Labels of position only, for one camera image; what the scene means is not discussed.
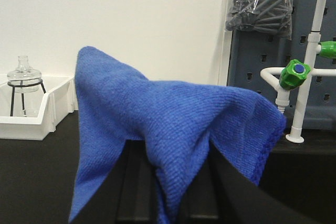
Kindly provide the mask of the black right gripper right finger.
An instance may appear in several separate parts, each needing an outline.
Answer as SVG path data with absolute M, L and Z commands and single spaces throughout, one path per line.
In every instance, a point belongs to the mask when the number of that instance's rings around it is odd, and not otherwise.
M 211 144 L 182 200 L 179 223 L 315 223 L 246 179 Z

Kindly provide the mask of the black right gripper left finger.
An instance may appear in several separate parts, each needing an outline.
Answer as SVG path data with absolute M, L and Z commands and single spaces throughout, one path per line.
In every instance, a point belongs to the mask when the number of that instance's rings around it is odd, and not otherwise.
M 120 159 L 72 223 L 155 223 L 155 179 L 143 141 L 127 141 Z

